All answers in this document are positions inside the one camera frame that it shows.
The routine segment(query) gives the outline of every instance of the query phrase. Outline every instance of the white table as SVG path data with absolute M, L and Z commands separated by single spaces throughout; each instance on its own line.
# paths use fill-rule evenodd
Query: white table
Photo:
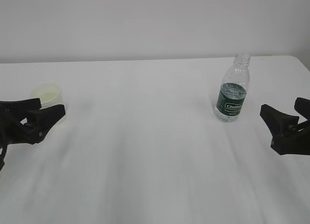
M 310 72 L 253 57 L 234 123 L 212 111 L 233 58 L 0 64 L 0 99 L 63 90 L 67 118 L 36 145 L 11 145 L 3 224 L 309 224 L 310 158 L 280 156 L 262 104 L 296 114 Z

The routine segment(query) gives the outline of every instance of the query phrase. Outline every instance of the water bottle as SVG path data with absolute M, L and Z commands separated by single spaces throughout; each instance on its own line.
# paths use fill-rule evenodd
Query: water bottle
M 217 105 L 214 108 L 215 116 L 221 121 L 232 122 L 240 114 L 250 82 L 249 62 L 249 54 L 238 53 L 222 80 Z

